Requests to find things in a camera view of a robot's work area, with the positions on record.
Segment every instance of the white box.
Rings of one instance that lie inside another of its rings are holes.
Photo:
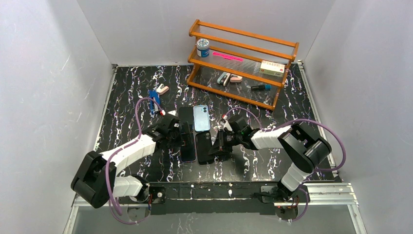
[[[275,62],[269,62],[263,60],[261,62],[260,73],[272,75],[276,77],[283,77],[285,72],[284,64],[279,64]]]

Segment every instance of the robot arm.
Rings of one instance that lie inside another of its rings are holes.
[[[114,197],[137,196],[145,199],[147,196],[147,182],[139,176],[116,177],[122,170],[137,160],[155,152],[157,144],[167,145],[181,142],[179,136],[179,119],[166,114],[160,124],[146,129],[141,137],[118,146],[112,150],[98,154],[91,151],[84,157],[72,183],[71,188],[94,208],[103,206],[109,200],[106,187],[105,168],[108,158],[116,151],[110,163],[109,181]]]
[[[242,144],[245,148],[284,148],[293,161],[287,173],[278,182],[273,194],[288,200],[298,186],[310,176],[315,168],[331,153],[330,144],[308,124],[296,123],[277,130],[252,129],[239,115],[228,121],[220,121],[224,130],[218,132],[210,155],[232,152],[232,146]]]

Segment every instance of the black marble table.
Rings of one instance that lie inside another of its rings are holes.
[[[213,136],[217,132],[220,116],[235,106],[253,112],[263,127],[275,127],[296,118],[315,119],[296,64],[293,64],[288,72],[287,82],[280,92],[274,111],[188,86],[186,79],[191,70],[192,66],[118,67],[96,150],[110,150],[138,135],[134,117],[135,104],[140,98],[148,97],[149,90],[161,83],[170,88],[167,93],[160,96],[161,105],[166,111],[178,110],[183,106],[209,106]],[[209,79],[215,82],[219,74],[219,71],[201,68],[194,80],[206,82],[205,80]],[[242,88],[233,90],[245,92]],[[151,115],[149,106],[149,102],[144,102],[139,107],[138,113],[143,128],[158,122],[161,117]],[[248,113],[236,110],[232,114],[250,118],[251,126],[258,127],[258,123]],[[233,153],[226,160],[216,160],[208,165],[200,165],[197,161],[182,163],[179,160],[179,151],[159,150],[132,164],[121,173],[121,176],[138,174],[149,182],[278,181],[291,165],[291,160],[283,149],[252,151],[242,146],[235,146],[233,149]],[[328,160],[323,161],[320,167],[329,167]],[[311,180],[334,178],[332,173],[325,173],[314,174]]]

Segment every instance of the pink marker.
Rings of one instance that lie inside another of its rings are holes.
[[[221,56],[221,57],[223,57],[225,59],[228,59],[228,60],[237,60],[237,61],[240,61],[240,62],[244,61],[244,59],[242,59],[242,58],[234,57],[234,56],[231,56],[231,55],[221,54],[221,53],[218,53],[218,52],[214,52],[212,54],[216,55],[216,56]]]

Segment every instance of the light blue smartphone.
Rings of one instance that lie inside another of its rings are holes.
[[[209,131],[209,111],[207,105],[194,106],[194,129],[197,132]]]

